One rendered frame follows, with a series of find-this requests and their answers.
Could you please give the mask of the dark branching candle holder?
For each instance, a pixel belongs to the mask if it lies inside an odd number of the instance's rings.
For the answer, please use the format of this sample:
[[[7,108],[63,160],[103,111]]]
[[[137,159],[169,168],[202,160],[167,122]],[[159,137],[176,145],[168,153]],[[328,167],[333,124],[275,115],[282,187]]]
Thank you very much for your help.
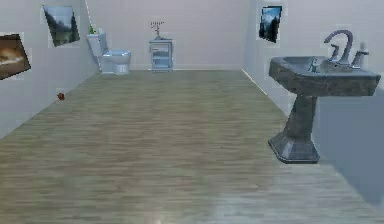
[[[154,28],[155,29],[155,32],[156,32],[156,37],[155,37],[155,40],[162,40],[163,37],[160,36],[160,26],[164,24],[164,21],[152,21],[151,22],[151,28]]]

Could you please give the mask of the brown framed wall picture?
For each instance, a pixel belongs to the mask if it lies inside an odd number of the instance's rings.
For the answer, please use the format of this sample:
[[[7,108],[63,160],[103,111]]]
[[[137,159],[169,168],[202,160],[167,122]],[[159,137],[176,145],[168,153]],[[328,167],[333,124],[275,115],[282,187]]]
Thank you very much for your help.
[[[19,34],[0,35],[0,80],[31,68]]]

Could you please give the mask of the white small shelf cabinet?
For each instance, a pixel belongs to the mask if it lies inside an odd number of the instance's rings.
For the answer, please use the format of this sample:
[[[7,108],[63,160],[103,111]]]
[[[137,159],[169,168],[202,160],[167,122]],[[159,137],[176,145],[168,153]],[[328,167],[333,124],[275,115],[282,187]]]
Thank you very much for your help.
[[[173,70],[173,42],[171,39],[151,40],[151,71],[169,72]]]

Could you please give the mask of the green landscape framed picture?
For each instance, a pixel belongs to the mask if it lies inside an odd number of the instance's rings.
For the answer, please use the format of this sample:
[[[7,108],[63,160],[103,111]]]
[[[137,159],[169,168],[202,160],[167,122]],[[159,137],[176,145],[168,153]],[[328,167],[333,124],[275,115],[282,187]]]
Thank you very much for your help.
[[[43,6],[43,10],[55,47],[80,40],[72,6]]]

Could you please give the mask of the grey stone pedestal sink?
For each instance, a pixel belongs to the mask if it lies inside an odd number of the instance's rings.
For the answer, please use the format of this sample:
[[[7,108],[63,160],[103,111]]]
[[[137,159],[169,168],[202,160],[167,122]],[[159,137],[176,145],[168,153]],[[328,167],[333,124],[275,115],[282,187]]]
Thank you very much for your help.
[[[314,58],[317,73],[308,71]],[[292,164],[319,161],[311,140],[318,98],[372,96],[381,79],[377,73],[330,62],[325,56],[274,57],[269,75],[296,95],[284,129],[268,141],[278,160]]]

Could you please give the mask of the blue landscape framed picture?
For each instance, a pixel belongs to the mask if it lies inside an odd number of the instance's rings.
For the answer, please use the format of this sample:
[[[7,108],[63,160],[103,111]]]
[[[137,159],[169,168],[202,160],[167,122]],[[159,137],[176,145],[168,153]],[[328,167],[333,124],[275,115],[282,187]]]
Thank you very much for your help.
[[[260,38],[273,43],[277,41],[281,12],[281,6],[267,6],[262,8],[259,29]]]

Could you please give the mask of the white toilet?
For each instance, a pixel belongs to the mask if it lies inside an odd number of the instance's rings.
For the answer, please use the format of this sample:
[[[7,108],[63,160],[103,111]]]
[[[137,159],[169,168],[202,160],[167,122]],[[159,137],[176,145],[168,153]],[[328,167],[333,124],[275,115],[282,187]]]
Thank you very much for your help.
[[[98,60],[102,74],[126,75],[130,71],[131,52],[128,50],[110,50],[106,34],[88,34],[88,42],[93,55]]]

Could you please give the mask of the grey metal sink faucet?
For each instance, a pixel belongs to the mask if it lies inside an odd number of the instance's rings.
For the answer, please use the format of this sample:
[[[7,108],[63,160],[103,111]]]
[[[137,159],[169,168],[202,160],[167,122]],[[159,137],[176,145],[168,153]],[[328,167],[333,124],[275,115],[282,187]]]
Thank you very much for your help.
[[[346,65],[351,67],[352,69],[360,69],[363,64],[363,57],[369,55],[368,50],[366,49],[366,45],[364,43],[360,44],[360,49],[355,53],[355,56],[353,58],[352,62],[349,62],[349,55],[353,46],[353,33],[349,30],[342,29],[342,30],[336,30],[330,33],[325,39],[324,43],[329,43],[335,36],[339,34],[345,34],[347,37],[347,43],[343,50],[343,53],[340,58],[337,58],[338,52],[339,52],[339,46],[332,44],[332,47],[334,48],[334,51],[332,53],[332,56],[329,58],[330,62],[335,62],[340,65]]]

